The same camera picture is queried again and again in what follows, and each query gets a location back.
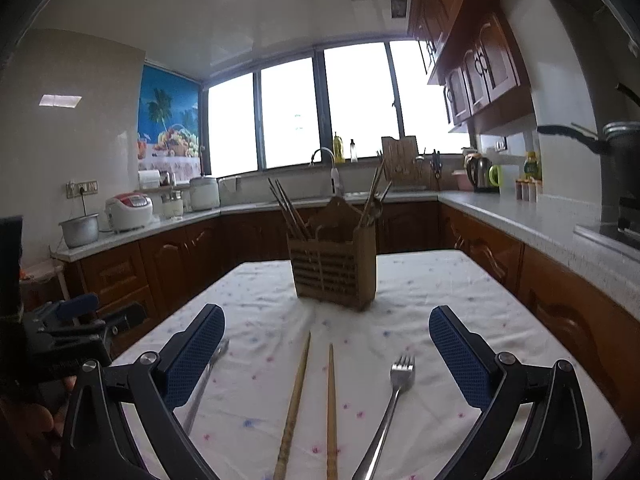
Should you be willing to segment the small white cooker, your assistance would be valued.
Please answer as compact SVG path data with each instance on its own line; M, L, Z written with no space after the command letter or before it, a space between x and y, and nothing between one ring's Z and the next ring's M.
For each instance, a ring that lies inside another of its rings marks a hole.
M182 193L170 191L160 196L162 200L162 214L165 219L180 219L183 216L184 206Z

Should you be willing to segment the aluminium pot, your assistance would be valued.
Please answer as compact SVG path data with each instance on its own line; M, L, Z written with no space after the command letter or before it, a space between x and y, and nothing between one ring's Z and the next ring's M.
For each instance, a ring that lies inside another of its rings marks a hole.
M58 225L62 230L64 243L70 249L89 245L99 238L98 214L85 214L62 221Z

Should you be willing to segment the metal spoon on table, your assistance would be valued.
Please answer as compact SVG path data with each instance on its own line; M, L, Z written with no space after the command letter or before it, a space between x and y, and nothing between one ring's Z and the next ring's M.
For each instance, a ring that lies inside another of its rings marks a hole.
M192 432L192 428L195 422L195 417L196 417L196 414L198 414L198 408L200 407L201 400L202 400L202 397L204 396L204 392L209 382L210 375L212 374L214 365L220 360L222 356L226 354L226 352L228 351L228 348L229 348L229 339L222 338L221 342L218 344L217 349L214 351L212 357L210 358L208 364L205 367L201 380L198 383L198 388L195 389L193 400L191 402L189 411L186 413L186 419L184 420L184 424L183 424L184 432L188 436L190 436Z

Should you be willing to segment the wooden dish rack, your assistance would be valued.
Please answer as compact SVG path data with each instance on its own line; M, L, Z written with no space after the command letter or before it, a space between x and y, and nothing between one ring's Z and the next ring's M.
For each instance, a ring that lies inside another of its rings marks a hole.
M419 156L415 136L394 139L382 136L382 159L385 179L394 188L424 188L427 178Z

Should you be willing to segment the wooden utensil holder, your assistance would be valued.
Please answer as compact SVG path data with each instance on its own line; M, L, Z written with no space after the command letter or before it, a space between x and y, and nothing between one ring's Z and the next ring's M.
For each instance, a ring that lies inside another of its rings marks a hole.
M375 226L344 198L333 197L310 217L306 234L288 237L299 297L366 310L378 287Z

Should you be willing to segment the pink container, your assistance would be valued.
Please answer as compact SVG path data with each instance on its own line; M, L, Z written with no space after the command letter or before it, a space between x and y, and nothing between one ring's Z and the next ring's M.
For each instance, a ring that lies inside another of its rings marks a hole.
M452 173L454 180L456 180L456 185L459 191L463 192L473 192L474 186L469 179L468 173L464 169L454 170Z

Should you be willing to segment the fruit poster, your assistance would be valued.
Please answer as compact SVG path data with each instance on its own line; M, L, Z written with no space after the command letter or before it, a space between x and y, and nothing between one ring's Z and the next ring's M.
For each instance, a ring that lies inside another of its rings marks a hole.
M143 65L138 109L138 167L167 171L179 182L201 174L200 86Z

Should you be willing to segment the black pan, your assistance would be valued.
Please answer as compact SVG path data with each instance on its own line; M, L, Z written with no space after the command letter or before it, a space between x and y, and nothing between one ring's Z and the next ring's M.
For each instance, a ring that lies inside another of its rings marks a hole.
M592 138L579 130L562 125L538 126L544 136L565 136L585 145L596 155L613 159L614 170L623 185L620 206L639 209L639 123L634 120L608 122L602 136Z

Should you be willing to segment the white floral tablecloth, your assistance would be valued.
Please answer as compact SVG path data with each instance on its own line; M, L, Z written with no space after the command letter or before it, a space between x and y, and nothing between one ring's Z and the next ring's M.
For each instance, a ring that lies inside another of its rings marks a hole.
M440 250L378 258L378 290L361 312L297 296L286 261L241 264L125 351L120 362L162 348L206 304L224 310L229 348L201 402L176 415L193 418L191 440L223 479L271 477L299 368L306 376L286 474L326 474L326 382L334 378L338 474L350 478L390 398L390 366L404 355L416 362L416 380L399 400L376 474L435 477L480 414L464 400L428 332L431 310L441 304L495 351L511 352L525 364L549 366L574 356L473 260Z

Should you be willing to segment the metal spoon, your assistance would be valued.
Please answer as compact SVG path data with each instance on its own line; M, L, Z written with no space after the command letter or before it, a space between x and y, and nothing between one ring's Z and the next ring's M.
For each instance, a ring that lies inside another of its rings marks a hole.
M369 219L366 223L366 226L372 226L372 224L375 224L376 220L382 217L383 202L391 187L392 182L386 185L386 188L382 194L375 196L375 198L372 200L371 208L369 211Z
M183 424L184 432L188 436L190 436L192 432L192 428L195 422L195 417L196 417L196 414L198 414L198 408L200 407L201 400L202 400L202 397L204 396L204 392L209 382L210 375L212 374L214 365L220 360L222 356L226 354L226 352L228 351L228 348L229 348L229 339L222 338L221 342L218 344L217 349L214 351L212 357L210 358L208 364L205 367L201 380L198 383L198 388L195 389L193 400L191 402L189 411L186 413L186 419L184 420L184 424Z

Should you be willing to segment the electric kettle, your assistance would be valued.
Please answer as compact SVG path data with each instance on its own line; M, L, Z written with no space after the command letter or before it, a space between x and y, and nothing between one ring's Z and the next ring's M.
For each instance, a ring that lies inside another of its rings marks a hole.
M464 168L475 193L497 193L498 188L490 182L489 170L492 162L480 153L465 157Z

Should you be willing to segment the green cup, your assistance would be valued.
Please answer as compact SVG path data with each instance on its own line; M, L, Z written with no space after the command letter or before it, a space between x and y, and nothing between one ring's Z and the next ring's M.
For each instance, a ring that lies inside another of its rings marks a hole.
M497 188L501 185L501 166L494 165L489 168L488 171L489 182L492 186L496 186Z

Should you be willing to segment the wooden chopstick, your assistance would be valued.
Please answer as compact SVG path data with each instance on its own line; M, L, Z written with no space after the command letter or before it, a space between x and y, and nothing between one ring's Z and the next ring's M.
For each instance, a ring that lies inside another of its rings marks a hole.
M303 238L303 233L300 232L300 229L297 225L297 223L295 222L294 218L292 217L291 211L288 209L288 206L286 206L286 203L284 201L284 199L282 198L277 185L276 185L276 180L277 179L268 179L268 184L271 190L271 193L273 194L274 198L276 199L277 203L279 204L284 218L285 218L285 223L288 225L288 228L290 229L290 231L292 232L292 234L298 238L299 240L305 240Z
M326 478L337 480L337 410L333 344L329 345L326 379Z
M303 218L302 216L299 214L299 212L297 211L297 209L294 207L292 200L290 200L288 198L288 194L286 194L284 187L282 186L282 184L280 183L280 181L277 179L276 180L276 185L277 188L282 196L282 198L284 199L286 206L288 206L288 209L291 211L292 217L294 218L295 222L297 223L300 232L303 233L303 238L305 240L310 240L311 235L310 232L308 231L305 222L303 222Z
M288 458L291 453L300 400L302 400L310 342L311 333L308 333L294 378L293 390L290 403L288 404L288 414L286 414L277 463L276 466L274 466L272 476L273 480L284 480L286 477L286 468L288 468Z

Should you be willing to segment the metal fork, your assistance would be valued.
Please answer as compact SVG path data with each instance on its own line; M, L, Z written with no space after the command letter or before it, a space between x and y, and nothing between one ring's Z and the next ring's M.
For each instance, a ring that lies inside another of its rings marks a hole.
M374 477L386 438L390 432L390 425L392 424L399 398L404 392L411 389L415 377L416 360L413 356L402 354L396 362L393 362L390 367L390 385L392 386L390 400L388 400L381 422L375 431L367 452L352 476L354 480L371 480Z

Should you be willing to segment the yellow oil bottle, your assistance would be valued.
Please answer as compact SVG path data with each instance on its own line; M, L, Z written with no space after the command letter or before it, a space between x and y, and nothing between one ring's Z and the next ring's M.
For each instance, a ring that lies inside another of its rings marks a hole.
M523 176L526 180L535 181L541 179L540 162L535 151L528 151L523 165Z

